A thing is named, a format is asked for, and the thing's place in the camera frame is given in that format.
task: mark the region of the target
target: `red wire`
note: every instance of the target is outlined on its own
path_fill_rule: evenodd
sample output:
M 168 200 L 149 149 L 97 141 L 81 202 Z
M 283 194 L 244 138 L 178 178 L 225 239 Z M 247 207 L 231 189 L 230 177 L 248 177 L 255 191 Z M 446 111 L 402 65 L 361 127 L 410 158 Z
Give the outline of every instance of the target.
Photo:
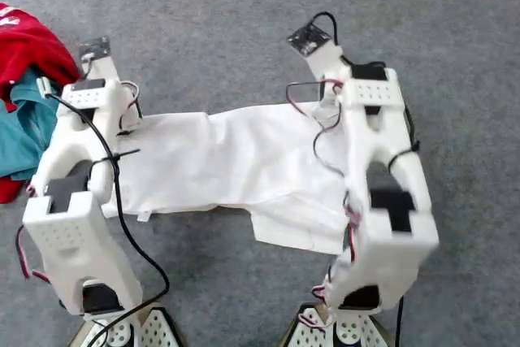
M 31 186 L 30 183 L 28 183 L 27 186 L 25 186 L 25 192 L 27 195 L 29 195 L 29 197 L 33 197 L 36 190 Z
M 343 87 L 343 82 L 341 80 L 337 80 L 337 79 L 321 79 L 319 81 L 319 83 L 334 83 L 334 85 Z
M 322 294 L 318 294 L 318 292 L 322 292 L 323 290 L 325 290 L 325 286 L 314 286 L 310 292 L 313 296 L 315 296 L 316 298 L 318 298 L 320 301 L 323 301 L 325 302 L 325 297 L 322 295 Z
M 347 224 L 347 236 L 349 238 L 350 262 L 354 263 L 356 260 L 356 251 L 354 250 L 354 228 L 351 223 Z
M 317 329 L 320 332 L 325 332 L 325 330 L 324 330 L 325 327 L 323 325 L 318 325 L 318 322 L 316 320 L 310 319 L 302 313 L 298 314 L 297 318 L 298 318 L 298 321 L 300 323 L 302 323 L 303 325 L 305 325 L 306 327 L 311 328 L 311 329 Z
M 47 275 L 45 275 L 43 272 L 38 271 L 38 270 L 32 270 L 29 272 L 27 257 L 25 256 L 24 247 L 22 247 L 22 244 L 21 244 L 23 230 L 24 230 L 24 225 L 20 225 L 18 228 L 18 231 L 16 232 L 16 239 L 15 239 L 16 252 L 18 253 L 19 265 L 22 268 L 22 273 L 24 274 L 24 277 L 26 280 L 28 280 L 31 277 L 31 274 L 33 274 L 37 278 L 40 278 L 41 280 L 50 284 L 49 277 Z
M 29 274 L 29 267 L 27 265 L 27 258 L 25 257 L 24 249 L 22 248 L 22 245 L 20 244 L 20 238 L 22 235 L 22 231 L 24 230 L 24 225 L 20 225 L 18 228 L 18 231 L 16 232 L 16 252 L 18 253 L 18 259 L 19 259 L 19 265 L 22 267 L 22 273 L 24 274 L 24 277 L 26 280 L 28 280 L 31 275 Z

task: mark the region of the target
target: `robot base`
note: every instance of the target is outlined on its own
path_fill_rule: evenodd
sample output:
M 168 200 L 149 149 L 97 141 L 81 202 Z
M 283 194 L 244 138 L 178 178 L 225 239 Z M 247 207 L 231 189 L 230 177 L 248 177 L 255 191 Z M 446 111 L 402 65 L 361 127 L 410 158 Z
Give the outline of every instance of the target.
M 106 321 L 98 323 L 85 323 L 82 330 L 78 332 L 69 347 L 87 347 L 90 341 L 102 330 Z M 186 343 L 176 329 L 173 320 L 160 306 L 149 310 L 148 317 L 138 332 L 134 332 L 129 323 L 121 322 L 105 335 L 99 337 L 94 347 L 184 347 Z
M 322 304 L 303 304 L 298 314 L 324 325 Z M 289 325 L 278 347 L 393 347 L 394 340 L 371 316 L 358 315 L 355 322 L 333 323 L 323 330 L 307 327 L 297 317 Z

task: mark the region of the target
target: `black cable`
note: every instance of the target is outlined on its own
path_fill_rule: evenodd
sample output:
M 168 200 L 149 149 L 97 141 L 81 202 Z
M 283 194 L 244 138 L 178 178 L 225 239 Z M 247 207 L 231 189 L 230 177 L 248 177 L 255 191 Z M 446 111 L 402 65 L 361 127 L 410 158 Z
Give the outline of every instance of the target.
M 398 154 L 396 154 L 393 158 L 390 159 L 388 162 L 388 172 L 392 172 L 392 165 L 396 162 L 396 160 L 402 156 L 403 154 L 409 154 L 412 152 L 417 153 L 421 147 L 421 142 L 419 140 L 415 140 L 415 124 L 414 120 L 412 119 L 412 115 L 410 113 L 410 110 L 407 105 L 405 105 L 405 115 L 406 120 L 408 121 L 408 136 L 409 136 L 409 143 L 411 146 L 407 150 L 402 150 Z
M 334 33 L 333 33 L 334 45 L 338 46 L 339 45 L 339 42 L 338 42 L 338 23 L 336 22 L 336 18 L 334 17 L 334 15 L 331 14 L 330 12 L 328 12 L 328 11 L 319 12 L 318 14 L 316 14 L 315 16 L 313 16 L 310 19 L 310 21 L 307 24 L 307 26 L 310 26 L 311 24 L 313 24 L 316 21 L 316 19 L 319 18 L 320 16 L 326 16 L 328 19 L 331 20 L 332 27 L 334 29 Z M 387 64 L 384 61 L 372 61 L 372 62 L 366 63 L 366 64 L 356 64 L 354 61 L 350 60 L 344 54 L 342 54 L 340 56 L 340 59 L 341 59 L 341 61 L 343 61 L 344 63 L 346 63 L 349 66 L 353 66 L 353 65 L 368 65 L 368 66 L 372 66 L 372 67 L 386 67 L 387 66 Z
M 99 323 L 99 322 L 96 321 L 96 320 L 92 320 L 92 322 L 93 322 L 94 324 L 99 325 L 100 327 L 105 327 L 103 324 Z M 106 332 L 105 332 L 105 340 L 101 343 L 101 346 L 102 346 L 102 347 L 103 347 L 104 345 L 106 345 L 106 340 L 107 340 L 107 339 L 108 339 L 108 329 L 107 329 Z
M 395 347 L 399 347 L 401 341 L 401 322 L 403 319 L 403 306 L 405 305 L 405 296 L 399 300 L 399 308 L 397 309 L 397 324 L 396 324 L 396 344 Z
M 114 155 L 111 151 L 111 148 L 106 143 L 105 138 L 103 135 L 99 132 L 99 129 L 96 128 L 96 126 L 92 123 L 92 121 L 87 117 L 81 110 L 75 108 L 72 104 L 70 104 L 67 101 L 64 101 L 60 96 L 49 93 L 46 95 L 46 97 L 51 97 L 64 105 L 69 110 L 73 111 L 74 113 L 78 114 L 79 117 L 93 130 L 93 132 L 96 134 L 96 137 L 101 142 L 103 149 L 106 152 L 107 160 L 110 162 L 112 169 L 114 170 L 114 188 L 115 188 L 115 200 L 117 204 L 117 213 L 119 217 L 119 223 L 121 224 L 121 228 L 123 229 L 124 235 L 127 237 L 128 241 L 130 241 L 130 244 L 132 247 L 136 250 L 136 252 L 143 257 L 146 262 L 148 262 L 157 272 L 161 275 L 162 280 L 164 281 L 164 288 L 155 296 L 151 297 L 150 299 L 143 301 L 140 305 L 136 306 L 135 308 L 129 310 L 125 314 L 122 314 L 119 316 L 116 320 L 112 321 L 111 323 L 108 323 L 100 332 L 97 333 L 97 335 L 90 341 L 87 347 L 93 347 L 94 343 L 97 339 L 106 331 L 108 331 L 110 328 L 114 327 L 118 322 L 126 319 L 127 317 L 131 316 L 132 314 L 138 312 L 139 310 L 145 308 L 146 306 L 156 302 L 160 297 L 164 296 L 168 291 L 170 290 L 170 280 L 168 279 L 168 275 L 166 275 L 166 272 L 137 244 L 135 239 L 133 238 L 132 234 L 128 230 L 127 223 L 124 220 L 123 216 L 123 204 L 121 202 L 121 188 L 119 184 L 119 164 L 118 160 L 120 159 L 120 155 Z
M 328 19 L 331 20 L 332 22 L 332 28 L 334 28 L 334 45 L 339 45 L 339 42 L 338 42 L 338 23 L 336 22 L 336 18 L 334 18 L 334 15 L 331 14 L 330 12 L 328 11 L 322 11 L 322 12 L 319 12 L 318 14 L 316 14 L 315 16 L 313 16 L 309 23 L 307 24 L 307 26 L 310 26 L 311 24 L 313 24 L 317 18 L 319 18 L 320 16 L 326 16 Z
M 313 139 L 312 141 L 312 151 L 314 153 L 314 157 L 316 158 L 316 160 L 318 160 L 318 162 L 324 166 L 326 169 L 328 169 L 329 171 L 332 171 L 334 172 L 335 174 L 341 176 L 342 178 L 345 177 L 345 174 L 342 172 L 341 169 L 339 169 L 338 167 L 334 167 L 332 164 L 330 164 L 329 162 L 326 162 L 325 160 L 323 160 L 322 158 L 319 157 L 318 155 L 318 151 L 316 150 L 316 144 L 318 142 L 318 139 L 323 135 L 325 134 L 326 132 L 329 132 L 331 131 L 333 128 L 335 128 L 336 126 L 338 126 L 340 124 L 340 121 L 341 121 L 341 104 L 339 105 L 338 107 L 338 118 L 336 120 L 335 123 L 333 123 L 331 126 L 328 126 L 328 127 L 323 127 L 322 130 L 320 130 L 317 134 L 316 134 L 316 137 Z
M 134 150 L 129 150 L 127 152 L 122 152 L 121 154 L 117 154 L 115 153 L 114 154 L 114 158 L 117 158 L 118 160 L 120 158 L 122 158 L 123 156 L 127 156 L 129 154 L 136 154 L 137 152 L 139 152 L 140 149 L 134 149 Z M 98 163 L 101 163 L 101 162 L 105 162 L 107 160 L 110 160 L 110 158 L 107 156 L 105 158 L 100 158 L 99 160 L 95 160 L 92 162 L 92 164 L 90 164 L 90 169 L 89 169 L 89 180 L 90 180 L 90 176 L 92 175 L 92 169 L 94 168 L 94 166 Z

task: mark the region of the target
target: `black zip tie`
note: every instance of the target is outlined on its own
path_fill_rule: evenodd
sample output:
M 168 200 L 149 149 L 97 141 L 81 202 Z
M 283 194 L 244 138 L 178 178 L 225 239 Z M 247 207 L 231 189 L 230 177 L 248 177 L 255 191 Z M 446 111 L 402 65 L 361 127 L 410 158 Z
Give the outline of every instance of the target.
M 89 170 L 89 180 L 90 180 L 90 174 L 92 174 L 92 168 L 96 164 L 101 163 L 101 162 L 106 162 L 108 160 L 113 160 L 114 162 L 118 162 L 122 157 L 128 156 L 129 154 L 136 154 L 139 151 L 141 151 L 141 150 L 139 148 L 137 148 L 137 149 L 134 149 L 134 150 L 129 150 L 128 152 L 122 152 L 120 154 L 115 153 L 115 154 L 113 154 L 113 156 L 114 156 L 113 158 L 110 158 L 110 157 L 106 156 L 104 158 L 96 160 L 95 162 L 92 162 L 92 165 L 90 166 L 90 170 Z

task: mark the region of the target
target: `perforated panel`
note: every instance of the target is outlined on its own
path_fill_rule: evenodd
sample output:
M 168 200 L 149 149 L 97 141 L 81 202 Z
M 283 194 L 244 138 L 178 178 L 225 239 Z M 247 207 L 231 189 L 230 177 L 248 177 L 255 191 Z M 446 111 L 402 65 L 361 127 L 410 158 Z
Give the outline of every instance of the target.
M 310 319 L 316 320 L 319 325 L 324 325 L 316 309 L 305 309 L 303 314 Z M 292 338 L 288 343 L 288 347 L 326 347 L 327 332 L 327 328 L 325 332 L 322 332 L 318 329 L 312 329 L 302 323 L 298 323 L 294 333 L 292 334 Z
M 107 324 L 105 320 L 98 320 L 99 324 L 94 324 L 90 329 L 89 334 L 83 340 L 81 347 L 87 347 L 90 341 L 100 332 L 103 327 Z M 111 328 L 108 332 L 108 336 L 101 335 L 93 347 L 124 347 L 130 340 L 131 332 L 130 326 L 127 322 L 121 322 L 115 327 Z
M 323 321 L 319 318 L 316 309 L 305 309 L 303 314 L 307 317 L 312 316 L 312 319 L 316 319 L 320 325 L 323 325 Z M 361 340 L 362 347 L 388 347 L 370 317 L 359 315 L 354 319 L 355 321 L 336 323 L 326 327 L 324 332 L 298 323 L 287 346 L 333 347 L 333 332 L 336 330 L 338 339 L 346 345 L 355 345 Z
M 348 106 L 403 106 L 397 74 L 387 68 L 388 80 L 348 79 L 342 89 L 344 104 Z
M 141 347 L 179 347 L 160 310 L 152 310 L 141 329 Z
M 106 97 L 104 89 L 86 89 L 82 91 L 71 91 L 64 98 L 78 109 L 92 109 L 103 106 Z
M 38 235 L 50 249 L 70 249 L 82 246 L 85 238 L 82 227 L 74 220 L 59 220 L 38 224 L 33 234 Z

